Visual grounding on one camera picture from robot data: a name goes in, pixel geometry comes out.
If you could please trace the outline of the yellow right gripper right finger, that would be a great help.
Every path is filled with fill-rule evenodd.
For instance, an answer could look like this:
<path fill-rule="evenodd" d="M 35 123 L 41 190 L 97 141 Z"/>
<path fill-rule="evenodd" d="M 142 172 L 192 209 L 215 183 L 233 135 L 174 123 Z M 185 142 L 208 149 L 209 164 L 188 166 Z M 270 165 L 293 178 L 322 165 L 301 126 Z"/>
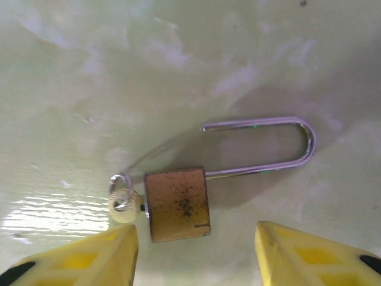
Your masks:
<path fill-rule="evenodd" d="M 360 248 L 269 221 L 254 245 L 263 285 L 380 285 L 380 257 Z"/>

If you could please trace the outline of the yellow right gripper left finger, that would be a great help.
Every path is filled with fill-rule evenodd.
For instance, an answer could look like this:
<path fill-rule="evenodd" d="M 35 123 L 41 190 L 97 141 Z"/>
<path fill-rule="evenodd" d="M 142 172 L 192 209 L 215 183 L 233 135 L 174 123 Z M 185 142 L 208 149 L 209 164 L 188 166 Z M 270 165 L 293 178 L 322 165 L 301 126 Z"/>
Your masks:
<path fill-rule="evenodd" d="M 6 285 L 133 285 L 139 242 L 124 225 L 21 259 Z"/>

